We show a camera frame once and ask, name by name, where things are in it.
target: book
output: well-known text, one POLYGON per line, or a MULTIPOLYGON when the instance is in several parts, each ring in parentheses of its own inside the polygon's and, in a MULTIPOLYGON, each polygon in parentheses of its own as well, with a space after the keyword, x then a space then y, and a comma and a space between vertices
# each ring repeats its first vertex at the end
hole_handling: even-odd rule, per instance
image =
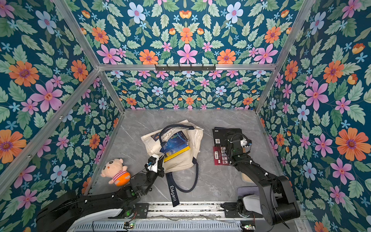
MULTIPOLYGON (((157 141, 159 139, 159 134, 152 135, 152 138, 157 141)), ((191 149, 188 146, 188 139, 182 131, 175 133, 169 140, 162 146, 160 152, 165 156, 164 162, 182 154, 185 151, 191 149)))

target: plush toy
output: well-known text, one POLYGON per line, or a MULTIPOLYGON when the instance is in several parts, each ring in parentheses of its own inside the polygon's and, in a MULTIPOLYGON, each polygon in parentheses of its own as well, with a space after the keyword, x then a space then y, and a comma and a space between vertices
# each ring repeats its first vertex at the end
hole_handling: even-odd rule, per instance
POLYGON ((111 177, 112 180, 108 182, 109 184, 115 183, 117 186, 127 184, 130 181, 130 173, 126 171, 128 166, 122 166, 123 162, 124 161, 122 159, 113 159, 109 161, 103 167, 101 176, 111 177))

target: marble floor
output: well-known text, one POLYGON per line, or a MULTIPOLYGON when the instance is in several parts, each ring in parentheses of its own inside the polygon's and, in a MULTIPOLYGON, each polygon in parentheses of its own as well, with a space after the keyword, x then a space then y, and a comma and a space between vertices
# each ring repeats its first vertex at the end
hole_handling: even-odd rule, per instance
MULTIPOLYGON (((251 157, 267 171, 277 174, 276 163, 269 155, 260 131, 259 119, 254 111, 236 110, 193 110, 193 111, 126 111, 123 123, 120 126, 114 144, 108 154, 107 161, 122 158, 128 166, 128 171, 134 175, 144 168, 148 154, 141 141, 142 135, 161 129, 167 125, 188 119, 190 122, 204 129, 200 153, 197 156, 199 163, 199 177, 196 188, 190 193, 177 191, 180 201, 236 201, 237 188, 252 186, 242 181, 241 173, 234 167, 216 166, 213 158, 214 127, 241 128, 252 140, 251 157)), ((194 182, 195 166, 173 173, 176 183, 189 189, 194 182)), ((92 187, 92 194, 109 193, 119 189, 114 184, 108 184, 110 178, 99 176, 92 187)), ((166 177, 157 178, 152 191, 142 197, 142 202, 171 201, 166 177)))

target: canvas bag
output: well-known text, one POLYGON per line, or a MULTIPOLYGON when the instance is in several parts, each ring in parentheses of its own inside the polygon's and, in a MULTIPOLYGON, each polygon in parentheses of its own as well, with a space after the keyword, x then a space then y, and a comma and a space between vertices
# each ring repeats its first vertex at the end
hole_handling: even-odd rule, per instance
POLYGON ((188 145, 190 149, 162 164, 162 167, 164 168, 164 172, 166 173, 166 178, 168 181, 169 192, 170 192, 171 199, 173 202, 173 207, 179 204, 179 199, 176 193, 176 189, 178 189, 181 192, 188 193, 188 192, 191 192, 197 184, 198 163, 197 163, 196 158, 197 158, 197 154, 200 151, 201 139, 203 137, 203 129, 194 125, 191 122, 188 122, 188 120, 184 120, 177 124, 169 125, 161 130, 157 130, 155 132, 146 134, 141 137, 148 155, 152 156, 154 154, 160 154, 160 150, 162 148, 161 140, 164 143, 172 135, 174 135, 175 133, 179 131, 182 131, 184 135, 188 138, 188 145), (162 136, 160 136, 160 139, 155 141, 151 136, 159 132, 161 132, 160 135, 162 136), (195 179, 195 182, 192 188, 185 190, 177 186, 177 184, 175 183, 173 179, 172 172, 189 169, 193 167, 194 164, 196 164, 196 179, 195 179))

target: beige object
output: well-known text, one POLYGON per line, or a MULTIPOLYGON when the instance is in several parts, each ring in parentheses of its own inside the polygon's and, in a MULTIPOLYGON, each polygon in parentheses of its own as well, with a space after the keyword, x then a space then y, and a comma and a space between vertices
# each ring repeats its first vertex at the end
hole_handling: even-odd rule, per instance
MULTIPOLYGON (((191 168, 193 166, 193 163, 192 163, 193 157, 197 158, 197 154, 200 151, 201 139, 203 137, 203 129, 194 125, 191 122, 188 122, 188 120, 181 121, 177 124, 193 126, 194 130, 187 130, 185 128, 174 127, 174 128, 171 128, 167 133, 165 133, 162 136, 162 140, 166 142, 173 134, 179 131, 183 131, 184 135, 188 139, 188 145, 191 149, 170 159, 167 162, 164 162, 162 167, 164 168, 165 173, 169 173, 173 171, 181 171, 181 170, 191 168)), ((145 149, 147 150, 147 153, 149 156, 152 156, 154 154, 162 155, 162 153, 160 153, 160 150, 161 150, 160 140, 158 139, 157 141, 155 141, 151 137, 152 135, 159 133, 161 131, 162 129, 152 132, 150 134, 146 134, 141 137, 145 145, 145 149)))

